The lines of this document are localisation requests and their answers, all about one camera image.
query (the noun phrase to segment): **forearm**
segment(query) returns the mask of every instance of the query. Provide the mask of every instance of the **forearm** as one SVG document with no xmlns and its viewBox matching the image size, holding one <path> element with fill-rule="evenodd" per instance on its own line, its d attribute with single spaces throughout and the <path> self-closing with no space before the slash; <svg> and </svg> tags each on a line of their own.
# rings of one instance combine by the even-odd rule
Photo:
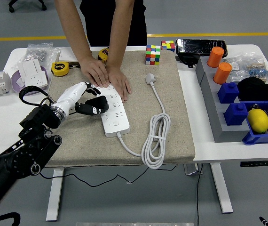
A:
<svg viewBox="0 0 268 226">
<path fill-rule="evenodd" d="M 82 21 L 73 0 L 55 0 L 55 7 L 64 34 L 77 60 L 90 57 L 91 52 L 86 39 Z"/>
<path fill-rule="evenodd" d="M 107 67 L 120 68 L 129 38 L 134 0 L 116 0 Z"/>
</svg>

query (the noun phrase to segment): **human hand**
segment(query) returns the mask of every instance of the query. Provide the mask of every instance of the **human hand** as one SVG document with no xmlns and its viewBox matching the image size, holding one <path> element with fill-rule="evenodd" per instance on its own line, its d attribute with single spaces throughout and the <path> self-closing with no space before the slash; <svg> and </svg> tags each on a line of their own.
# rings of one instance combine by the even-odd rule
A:
<svg viewBox="0 0 268 226">
<path fill-rule="evenodd" d="M 116 67 L 108 67 L 108 78 L 121 97 L 122 102 L 127 101 L 127 94 L 132 94 L 130 83 L 126 76 Z"/>
<path fill-rule="evenodd" d="M 85 57 L 79 61 L 82 73 L 96 87 L 107 88 L 110 85 L 108 73 L 102 61 L 92 56 Z"/>
</svg>

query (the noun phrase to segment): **tape measure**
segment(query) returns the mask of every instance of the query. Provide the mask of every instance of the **tape measure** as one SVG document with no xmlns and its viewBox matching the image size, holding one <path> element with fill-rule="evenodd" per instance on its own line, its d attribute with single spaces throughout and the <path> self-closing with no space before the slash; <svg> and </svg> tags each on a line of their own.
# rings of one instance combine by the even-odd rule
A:
<svg viewBox="0 0 268 226">
<path fill-rule="evenodd" d="M 69 72 L 68 62 L 54 62 L 51 66 L 51 72 L 55 76 L 64 76 Z"/>
<path fill-rule="evenodd" d="M 104 64 L 106 64 L 109 54 L 109 47 L 103 48 L 101 51 L 98 52 L 97 58 L 101 60 Z"/>
</svg>

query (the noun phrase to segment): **power strip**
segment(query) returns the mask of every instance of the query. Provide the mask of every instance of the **power strip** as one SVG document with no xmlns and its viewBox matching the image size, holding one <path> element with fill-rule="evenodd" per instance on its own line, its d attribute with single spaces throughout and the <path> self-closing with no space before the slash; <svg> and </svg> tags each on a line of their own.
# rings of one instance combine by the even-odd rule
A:
<svg viewBox="0 0 268 226">
<path fill-rule="evenodd" d="M 120 95 L 112 85 L 98 89 L 101 92 L 98 96 L 105 96 L 109 104 L 109 109 L 101 114 L 106 137 L 116 137 L 118 132 L 121 135 L 129 133 L 130 124 Z"/>
</svg>

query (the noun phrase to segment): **yellow floor line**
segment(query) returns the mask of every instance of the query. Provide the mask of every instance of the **yellow floor line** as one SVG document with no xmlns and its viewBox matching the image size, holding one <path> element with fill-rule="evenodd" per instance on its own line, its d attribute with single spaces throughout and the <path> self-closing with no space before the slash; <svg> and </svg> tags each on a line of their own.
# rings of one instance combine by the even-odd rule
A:
<svg viewBox="0 0 268 226">
<path fill-rule="evenodd" d="M 268 36 L 268 32 L 148 34 L 147 36 L 148 36 L 148 38 L 163 38 L 163 37 L 210 37 L 210 36 Z"/>
<path fill-rule="evenodd" d="M 164 37 L 214 37 L 214 36 L 268 36 L 268 32 L 249 33 L 171 33 L 171 34 L 148 34 L 148 38 Z M 24 40 L 64 40 L 65 36 L 37 36 L 37 37 L 4 37 L 0 41 L 24 41 Z"/>
</svg>

